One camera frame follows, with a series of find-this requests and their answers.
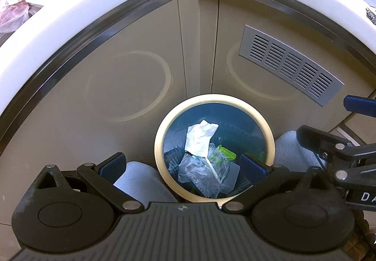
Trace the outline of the crumpled white paper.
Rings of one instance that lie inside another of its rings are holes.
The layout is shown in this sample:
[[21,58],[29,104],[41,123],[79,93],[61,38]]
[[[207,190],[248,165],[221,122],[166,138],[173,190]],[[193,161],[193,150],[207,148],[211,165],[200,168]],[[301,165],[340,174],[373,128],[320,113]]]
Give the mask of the crumpled white paper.
[[210,140],[219,125],[202,120],[187,129],[184,150],[197,157],[207,157]]

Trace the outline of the clear plastic wrap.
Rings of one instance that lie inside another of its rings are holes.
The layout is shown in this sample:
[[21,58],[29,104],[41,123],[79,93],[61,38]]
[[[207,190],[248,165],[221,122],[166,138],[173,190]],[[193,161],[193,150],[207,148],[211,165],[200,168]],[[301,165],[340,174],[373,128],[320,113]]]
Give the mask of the clear plastic wrap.
[[178,182],[193,184],[205,198],[216,199],[235,188],[239,170],[234,160],[216,163],[186,153],[178,166]]

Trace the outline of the round trash bin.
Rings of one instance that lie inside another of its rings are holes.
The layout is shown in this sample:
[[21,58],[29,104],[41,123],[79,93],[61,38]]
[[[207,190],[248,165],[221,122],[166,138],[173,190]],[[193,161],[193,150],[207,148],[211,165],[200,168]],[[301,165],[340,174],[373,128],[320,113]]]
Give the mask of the round trash bin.
[[165,116],[154,155],[174,193],[221,206],[266,176],[275,142],[269,124],[250,104],[206,94],[183,101]]

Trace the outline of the grey cabinet vent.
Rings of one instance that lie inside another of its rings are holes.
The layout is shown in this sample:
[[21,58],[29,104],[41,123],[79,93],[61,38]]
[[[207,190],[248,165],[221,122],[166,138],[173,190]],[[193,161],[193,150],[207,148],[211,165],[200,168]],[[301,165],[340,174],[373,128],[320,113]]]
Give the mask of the grey cabinet vent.
[[244,26],[239,55],[281,78],[322,107],[344,86],[313,60],[249,25]]

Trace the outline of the pink plastic bag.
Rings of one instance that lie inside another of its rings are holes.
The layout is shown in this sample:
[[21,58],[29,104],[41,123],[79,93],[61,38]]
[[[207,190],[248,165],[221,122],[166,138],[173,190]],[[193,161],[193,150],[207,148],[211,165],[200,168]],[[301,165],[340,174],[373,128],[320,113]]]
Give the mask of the pink plastic bag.
[[26,0],[1,0],[1,34],[15,32],[42,8]]

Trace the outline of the green wrapper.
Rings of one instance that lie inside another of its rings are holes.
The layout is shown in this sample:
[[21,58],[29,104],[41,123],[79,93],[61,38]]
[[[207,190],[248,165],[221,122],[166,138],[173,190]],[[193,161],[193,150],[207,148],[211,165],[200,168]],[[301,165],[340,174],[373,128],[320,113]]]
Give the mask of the green wrapper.
[[232,161],[236,159],[236,154],[223,147],[222,145],[216,146],[213,143],[210,143],[208,159],[209,161],[216,163],[223,161]]

